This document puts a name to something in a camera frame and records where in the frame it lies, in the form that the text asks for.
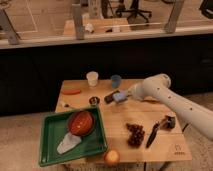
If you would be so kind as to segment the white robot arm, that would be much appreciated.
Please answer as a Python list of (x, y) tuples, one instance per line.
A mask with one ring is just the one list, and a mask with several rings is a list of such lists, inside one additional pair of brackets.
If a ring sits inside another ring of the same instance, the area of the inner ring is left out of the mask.
[(170, 85), (168, 75), (157, 74), (131, 85), (127, 92), (139, 101), (148, 96), (157, 99), (213, 141), (213, 111), (174, 93)]

